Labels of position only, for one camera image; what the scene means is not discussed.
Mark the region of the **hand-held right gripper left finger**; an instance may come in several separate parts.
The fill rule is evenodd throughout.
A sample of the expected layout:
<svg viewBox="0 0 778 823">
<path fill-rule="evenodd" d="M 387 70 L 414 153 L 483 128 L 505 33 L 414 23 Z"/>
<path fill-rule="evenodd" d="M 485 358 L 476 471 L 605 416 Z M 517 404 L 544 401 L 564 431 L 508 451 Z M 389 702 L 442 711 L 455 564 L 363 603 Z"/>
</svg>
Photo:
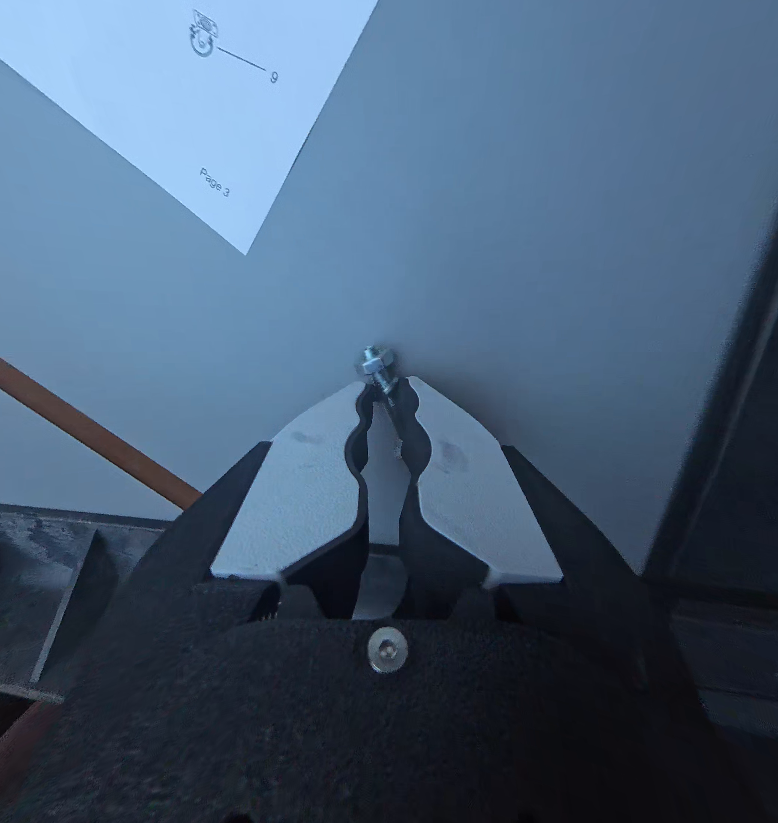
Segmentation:
<svg viewBox="0 0 778 823">
<path fill-rule="evenodd" d="M 359 535 L 368 494 L 353 450 L 367 396 L 364 383 L 346 385 L 271 440 L 212 561 L 215 578 L 284 583 Z"/>
</svg>

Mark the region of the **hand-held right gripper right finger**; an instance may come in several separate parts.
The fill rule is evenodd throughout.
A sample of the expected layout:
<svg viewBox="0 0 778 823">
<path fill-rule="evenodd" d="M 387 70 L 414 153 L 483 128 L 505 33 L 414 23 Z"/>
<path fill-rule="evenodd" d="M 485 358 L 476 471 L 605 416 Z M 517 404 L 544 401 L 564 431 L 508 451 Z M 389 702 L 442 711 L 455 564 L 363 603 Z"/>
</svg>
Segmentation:
<svg viewBox="0 0 778 823">
<path fill-rule="evenodd" d="M 485 567 L 484 589 L 562 582 L 497 438 L 422 379 L 408 381 L 418 398 L 415 420 L 431 444 L 417 484 L 426 525 Z"/>
</svg>

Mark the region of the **silver bolt with nut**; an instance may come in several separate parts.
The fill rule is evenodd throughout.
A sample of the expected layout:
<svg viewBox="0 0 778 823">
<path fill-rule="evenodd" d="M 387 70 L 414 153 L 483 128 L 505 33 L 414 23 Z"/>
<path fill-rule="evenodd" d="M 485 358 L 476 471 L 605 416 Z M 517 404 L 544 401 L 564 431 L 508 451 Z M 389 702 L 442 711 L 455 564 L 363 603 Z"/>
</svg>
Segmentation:
<svg viewBox="0 0 778 823">
<path fill-rule="evenodd" d="M 364 347 L 357 368 L 365 381 L 373 387 L 376 399 L 388 413 L 394 413 L 401 382 L 394 349 L 378 344 Z"/>
</svg>

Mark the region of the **white desk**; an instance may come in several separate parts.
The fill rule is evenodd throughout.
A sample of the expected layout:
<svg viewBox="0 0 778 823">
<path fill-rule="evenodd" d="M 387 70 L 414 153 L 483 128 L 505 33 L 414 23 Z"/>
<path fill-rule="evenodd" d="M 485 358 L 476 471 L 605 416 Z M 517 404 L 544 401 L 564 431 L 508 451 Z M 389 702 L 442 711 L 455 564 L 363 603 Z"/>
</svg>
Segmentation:
<svg viewBox="0 0 778 823">
<path fill-rule="evenodd" d="M 0 58 L 0 359 L 204 491 L 396 349 L 643 571 L 778 221 L 778 2 L 378 2 L 247 251 Z"/>
</svg>

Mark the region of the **orange brown rod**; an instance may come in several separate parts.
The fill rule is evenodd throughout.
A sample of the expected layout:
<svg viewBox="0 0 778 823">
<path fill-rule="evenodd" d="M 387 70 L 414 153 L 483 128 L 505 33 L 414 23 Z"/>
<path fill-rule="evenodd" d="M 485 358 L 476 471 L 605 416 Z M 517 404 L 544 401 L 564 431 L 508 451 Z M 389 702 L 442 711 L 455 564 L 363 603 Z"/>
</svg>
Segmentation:
<svg viewBox="0 0 778 823">
<path fill-rule="evenodd" d="M 0 357 L 0 391 L 179 509 L 199 490 Z"/>
</svg>

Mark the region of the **dark panel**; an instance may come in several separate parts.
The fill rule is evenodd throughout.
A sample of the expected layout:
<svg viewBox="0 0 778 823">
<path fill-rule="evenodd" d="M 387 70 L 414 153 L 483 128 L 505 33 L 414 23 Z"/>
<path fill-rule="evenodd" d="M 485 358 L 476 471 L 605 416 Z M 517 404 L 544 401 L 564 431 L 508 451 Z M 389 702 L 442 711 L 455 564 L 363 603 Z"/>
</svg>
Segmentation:
<svg viewBox="0 0 778 823">
<path fill-rule="evenodd" d="M 709 718 L 778 738 L 778 224 L 644 577 Z"/>
</svg>

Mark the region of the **black metal plate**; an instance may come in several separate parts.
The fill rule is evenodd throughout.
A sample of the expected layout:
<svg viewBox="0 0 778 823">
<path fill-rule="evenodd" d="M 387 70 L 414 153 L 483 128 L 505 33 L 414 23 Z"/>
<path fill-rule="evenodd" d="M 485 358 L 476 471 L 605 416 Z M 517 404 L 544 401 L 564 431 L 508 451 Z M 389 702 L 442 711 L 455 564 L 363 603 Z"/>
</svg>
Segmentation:
<svg viewBox="0 0 778 823">
<path fill-rule="evenodd" d="M 0 692 L 62 702 L 83 644 L 170 524 L 0 504 Z"/>
</svg>

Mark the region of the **white printed paper sheet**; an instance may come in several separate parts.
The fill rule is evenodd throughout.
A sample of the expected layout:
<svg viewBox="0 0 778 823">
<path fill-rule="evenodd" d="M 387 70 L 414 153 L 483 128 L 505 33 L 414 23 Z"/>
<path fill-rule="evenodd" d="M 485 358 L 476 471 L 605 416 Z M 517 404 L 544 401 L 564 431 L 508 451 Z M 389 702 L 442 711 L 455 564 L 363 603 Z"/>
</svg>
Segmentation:
<svg viewBox="0 0 778 823">
<path fill-rule="evenodd" d="M 0 60 L 249 253 L 374 1 L 0 1 Z"/>
</svg>

